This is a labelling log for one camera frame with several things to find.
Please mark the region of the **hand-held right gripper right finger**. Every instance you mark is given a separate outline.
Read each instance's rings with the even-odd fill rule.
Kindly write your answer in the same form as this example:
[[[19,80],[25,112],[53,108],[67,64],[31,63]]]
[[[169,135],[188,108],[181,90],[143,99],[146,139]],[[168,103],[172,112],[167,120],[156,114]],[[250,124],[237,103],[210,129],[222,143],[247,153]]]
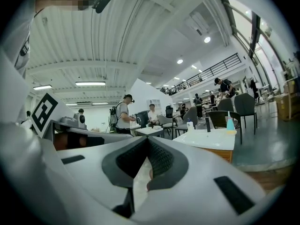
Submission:
[[[166,140],[168,148],[181,152],[188,161],[172,175],[150,170],[149,185],[160,179],[172,187],[151,189],[134,221],[141,225],[250,225],[261,214],[265,199],[262,187],[244,172],[207,150]]]

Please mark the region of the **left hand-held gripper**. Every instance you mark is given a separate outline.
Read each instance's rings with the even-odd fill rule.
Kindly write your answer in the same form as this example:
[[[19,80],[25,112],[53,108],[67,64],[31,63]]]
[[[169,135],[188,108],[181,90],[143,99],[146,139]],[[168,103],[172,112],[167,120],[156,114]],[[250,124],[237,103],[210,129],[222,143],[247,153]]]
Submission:
[[[86,147],[115,143],[133,138],[130,134],[93,131],[88,131],[86,134],[87,128],[83,113],[73,112],[52,93],[46,93],[42,97],[30,119],[37,135],[42,139],[50,140],[52,143],[55,134],[60,133],[77,133],[86,137]]]

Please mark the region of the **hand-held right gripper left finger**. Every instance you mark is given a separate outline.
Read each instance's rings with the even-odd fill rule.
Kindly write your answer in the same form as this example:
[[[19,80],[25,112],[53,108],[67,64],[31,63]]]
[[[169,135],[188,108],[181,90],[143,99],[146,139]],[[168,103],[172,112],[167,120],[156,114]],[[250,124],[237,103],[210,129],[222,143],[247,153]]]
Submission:
[[[147,220],[147,204],[136,208],[134,179],[147,154],[148,138],[59,151],[71,176],[72,217],[75,220]]]

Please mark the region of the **person's left hand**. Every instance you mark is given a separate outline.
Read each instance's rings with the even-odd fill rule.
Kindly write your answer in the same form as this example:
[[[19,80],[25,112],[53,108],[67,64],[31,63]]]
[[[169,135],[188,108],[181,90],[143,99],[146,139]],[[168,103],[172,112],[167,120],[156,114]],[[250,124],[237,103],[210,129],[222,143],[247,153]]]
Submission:
[[[86,137],[77,133],[55,134],[53,145],[57,151],[86,147]]]

